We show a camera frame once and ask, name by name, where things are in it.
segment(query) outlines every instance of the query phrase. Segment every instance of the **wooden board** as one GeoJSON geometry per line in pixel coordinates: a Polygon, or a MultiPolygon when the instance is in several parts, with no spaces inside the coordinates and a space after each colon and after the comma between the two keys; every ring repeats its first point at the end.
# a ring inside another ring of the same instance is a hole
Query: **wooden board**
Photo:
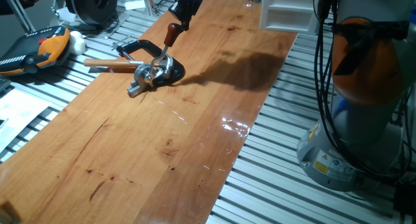
{"type": "MultiPolygon", "coordinates": [[[[259,31],[260,13],[204,0],[168,51],[187,69],[171,87],[131,99],[132,74],[101,74],[0,166],[3,210],[22,223],[205,223],[296,36],[259,31]]],[[[171,22],[141,39],[162,46],[171,22]]]]}

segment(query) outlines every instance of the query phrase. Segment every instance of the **metal slotted table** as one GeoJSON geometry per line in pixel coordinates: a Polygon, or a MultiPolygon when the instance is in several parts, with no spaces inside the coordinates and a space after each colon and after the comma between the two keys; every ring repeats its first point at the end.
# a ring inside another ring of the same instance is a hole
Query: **metal slotted table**
{"type": "MultiPolygon", "coordinates": [[[[158,10],[167,11],[174,0],[158,10]]],[[[125,12],[123,0],[117,11],[125,12]]],[[[110,46],[138,38],[157,18],[126,11],[129,18],[107,40],[87,38],[84,55],[71,56],[62,66],[14,80],[15,89],[51,103],[0,153],[4,162],[42,130],[99,73],[83,66],[86,58],[115,59],[110,46]]],[[[313,80],[316,36],[299,34],[279,76],[234,163],[207,223],[411,223],[393,212],[394,189],[376,194],[336,192],[311,180],[298,165],[300,137],[318,120],[313,80]]],[[[324,51],[330,50],[326,33],[324,51]]]]}

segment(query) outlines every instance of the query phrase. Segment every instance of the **orange device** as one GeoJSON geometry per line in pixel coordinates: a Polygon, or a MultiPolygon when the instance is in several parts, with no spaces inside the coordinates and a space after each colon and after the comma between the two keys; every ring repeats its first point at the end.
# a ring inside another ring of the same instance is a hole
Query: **orange device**
{"type": "Polygon", "coordinates": [[[70,31],[58,26],[19,38],[0,59],[0,75],[36,73],[38,69],[62,64],[69,55],[70,31]]]}

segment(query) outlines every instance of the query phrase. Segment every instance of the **yellow label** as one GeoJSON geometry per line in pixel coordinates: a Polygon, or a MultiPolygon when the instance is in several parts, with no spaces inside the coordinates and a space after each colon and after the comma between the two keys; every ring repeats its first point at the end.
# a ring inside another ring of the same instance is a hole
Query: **yellow label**
{"type": "Polygon", "coordinates": [[[315,131],[317,130],[317,126],[315,125],[314,127],[312,127],[312,129],[309,131],[309,142],[312,140],[313,135],[315,133],[315,131]]]}
{"type": "Polygon", "coordinates": [[[325,175],[328,172],[328,166],[325,166],[324,164],[322,164],[322,163],[320,163],[318,161],[315,161],[315,164],[313,165],[313,167],[315,169],[319,170],[320,172],[324,173],[325,175]]]}

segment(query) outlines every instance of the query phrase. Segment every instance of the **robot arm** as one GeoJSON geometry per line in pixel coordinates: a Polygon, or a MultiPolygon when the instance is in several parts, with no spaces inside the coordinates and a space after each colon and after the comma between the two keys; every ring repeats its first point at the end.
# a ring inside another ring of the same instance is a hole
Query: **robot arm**
{"type": "Polygon", "coordinates": [[[175,0],[169,11],[181,22],[184,31],[189,30],[189,22],[198,11],[202,0],[175,0]]]}

